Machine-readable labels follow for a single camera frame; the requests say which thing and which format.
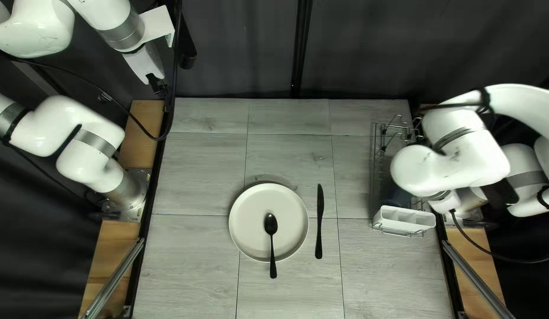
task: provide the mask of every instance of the dark backdrop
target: dark backdrop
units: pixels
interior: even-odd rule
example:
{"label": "dark backdrop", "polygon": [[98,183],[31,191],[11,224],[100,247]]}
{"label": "dark backdrop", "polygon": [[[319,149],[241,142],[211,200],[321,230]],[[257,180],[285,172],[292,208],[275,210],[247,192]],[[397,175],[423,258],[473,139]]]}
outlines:
{"label": "dark backdrop", "polygon": [[[11,7],[12,0],[2,1]],[[152,0],[132,3],[143,12]],[[179,71],[178,96],[290,97],[296,15],[297,0],[184,0],[199,55],[193,69]],[[156,45],[170,76],[172,52],[163,39]],[[157,99],[79,16],[70,46],[37,60],[97,83],[127,107],[133,99]],[[549,0],[314,0],[304,65],[301,97],[437,103],[495,83],[549,88]],[[44,72],[60,93],[125,125],[125,115],[98,101],[95,89]],[[47,96],[1,55],[0,90],[29,108]],[[500,133],[506,142],[533,140],[536,134],[527,139],[519,127],[510,123]],[[83,188],[57,174],[55,157],[32,159],[83,197]],[[0,144],[1,314],[76,316],[99,227],[87,218],[91,210]],[[490,233],[493,249],[522,243],[521,250],[535,252],[549,242],[549,235],[537,236],[542,226],[549,234],[549,215],[524,223]],[[529,317],[533,300],[537,314],[549,314],[548,294],[541,293],[549,291],[549,264],[497,269],[517,317]]]}

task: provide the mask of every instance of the spoon handle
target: spoon handle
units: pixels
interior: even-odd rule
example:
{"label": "spoon handle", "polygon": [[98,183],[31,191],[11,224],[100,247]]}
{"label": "spoon handle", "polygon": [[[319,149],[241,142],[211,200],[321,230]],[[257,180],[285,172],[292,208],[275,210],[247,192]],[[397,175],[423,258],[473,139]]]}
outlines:
{"label": "spoon handle", "polygon": [[276,263],[274,263],[274,245],[273,245],[273,236],[271,235],[271,278],[276,278]]}

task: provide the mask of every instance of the silver metal ring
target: silver metal ring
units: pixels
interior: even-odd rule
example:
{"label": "silver metal ring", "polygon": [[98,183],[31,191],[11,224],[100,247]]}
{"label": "silver metal ring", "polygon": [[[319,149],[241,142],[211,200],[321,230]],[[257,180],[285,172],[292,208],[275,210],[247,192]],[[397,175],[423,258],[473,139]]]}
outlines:
{"label": "silver metal ring", "polygon": [[451,193],[451,190],[440,191],[440,192],[435,193],[434,195],[421,197],[421,198],[422,198],[422,200],[442,200],[442,199],[448,197],[449,193]]}
{"label": "silver metal ring", "polygon": [[432,147],[432,149],[434,151],[439,151],[442,149],[442,147],[446,146],[446,144],[448,144],[449,142],[455,140],[455,139],[458,139],[460,137],[462,137],[463,135],[466,135],[466,134],[469,134],[469,133],[473,133],[473,132],[477,132],[477,131],[482,131],[486,129],[484,126],[483,127],[480,127],[480,128],[469,128],[469,127],[460,127],[454,131],[451,131],[450,133],[442,136],[435,144],[434,146]]}
{"label": "silver metal ring", "polygon": [[507,177],[507,181],[513,189],[528,185],[549,183],[548,177],[546,177],[543,171],[521,172],[520,174]]}
{"label": "silver metal ring", "polygon": [[18,103],[13,103],[7,108],[5,108],[0,114],[0,138],[5,137],[9,133],[9,128],[19,116],[21,112],[24,111],[24,107]]}
{"label": "silver metal ring", "polygon": [[146,197],[146,183],[129,172],[123,171],[121,183],[112,191],[101,193],[103,196],[119,205],[122,210],[135,209],[143,203]]}
{"label": "silver metal ring", "polygon": [[90,131],[86,131],[84,129],[80,129],[73,139],[78,140],[80,142],[84,142],[85,144],[105,154],[105,156],[109,158],[113,156],[113,154],[116,151],[115,147],[113,147],[111,143],[109,143],[108,141],[105,141],[102,137],[98,136],[97,134],[93,134]]}
{"label": "silver metal ring", "polygon": [[144,22],[136,13],[133,6],[123,23],[109,30],[97,30],[107,44],[119,50],[134,46],[144,35]]}

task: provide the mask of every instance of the black knife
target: black knife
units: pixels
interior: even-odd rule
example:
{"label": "black knife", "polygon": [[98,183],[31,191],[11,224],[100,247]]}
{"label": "black knife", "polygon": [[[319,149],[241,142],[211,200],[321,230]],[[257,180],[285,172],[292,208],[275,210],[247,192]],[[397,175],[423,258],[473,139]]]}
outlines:
{"label": "black knife", "polygon": [[324,215],[324,190],[317,185],[317,238],[316,258],[321,259],[321,218]]}

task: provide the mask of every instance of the knife handle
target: knife handle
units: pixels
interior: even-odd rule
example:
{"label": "knife handle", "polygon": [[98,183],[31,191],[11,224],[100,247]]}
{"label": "knife handle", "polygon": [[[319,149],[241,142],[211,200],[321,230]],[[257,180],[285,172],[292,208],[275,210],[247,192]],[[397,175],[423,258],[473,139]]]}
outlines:
{"label": "knife handle", "polygon": [[316,258],[321,259],[321,223],[317,224]]}

